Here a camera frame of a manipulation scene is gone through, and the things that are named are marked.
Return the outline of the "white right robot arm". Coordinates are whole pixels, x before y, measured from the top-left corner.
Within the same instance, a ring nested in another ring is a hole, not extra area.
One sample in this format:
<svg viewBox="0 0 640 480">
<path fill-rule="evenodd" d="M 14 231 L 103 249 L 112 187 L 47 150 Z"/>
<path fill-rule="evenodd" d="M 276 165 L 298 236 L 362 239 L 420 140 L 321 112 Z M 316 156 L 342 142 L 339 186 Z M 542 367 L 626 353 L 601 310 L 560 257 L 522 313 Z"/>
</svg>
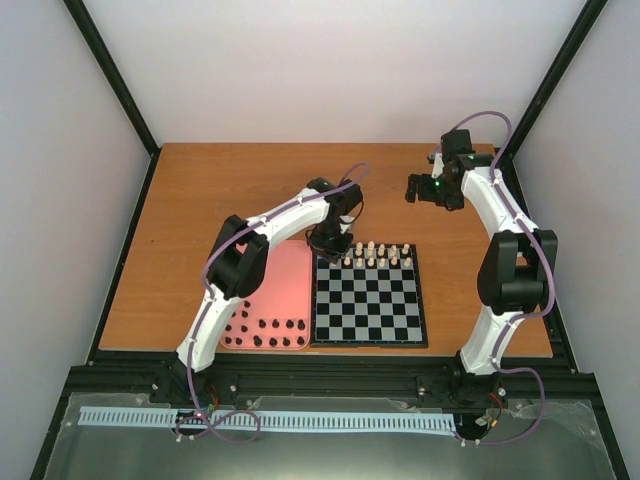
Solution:
<svg viewBox="0 0 640 480">
<path fill-rule="evenodd" d="M 448 211 L 471 203 L 490 240 L 477 276 L 482 309 L 445 388 L 454 404 L 480 407 L 497 393 L 501 360 L 517 328 L 537 309 L 554 303 L 558 239 L 516 204 L 494 156 L 476 152 L 468 130 L 443 134 L 431 162 L 431 173 L 409 176 L 406 201 L 431 202 Z"/>
</svg>

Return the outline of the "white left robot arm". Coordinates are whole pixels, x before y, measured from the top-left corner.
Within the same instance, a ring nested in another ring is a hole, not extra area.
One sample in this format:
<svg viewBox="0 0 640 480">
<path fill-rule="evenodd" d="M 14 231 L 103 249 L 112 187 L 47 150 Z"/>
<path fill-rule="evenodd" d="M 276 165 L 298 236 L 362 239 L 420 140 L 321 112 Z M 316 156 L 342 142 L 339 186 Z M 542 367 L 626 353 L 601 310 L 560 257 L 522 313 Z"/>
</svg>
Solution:
<svg viewBox="0 0 640 480">
<path fill-rule="evenodd" d="M 348 216 L 362 202 L 358 182 L 344 179 L 335 186 L 319 177 L 263 214 L 247 219 L 232 215 L 224 221 L 200 274 L 201 305 L 176 349 L 185 367 L 173 379 L 177 395 L 190 403 L 206 395 L 208 378 L 200 371 L 213 363 L 216 346 L 238 305 L 262 284 L 269 254 L 305 231 L 312 252 L 330 263 L 338 262 L 353 241 Z"/>
</svg>

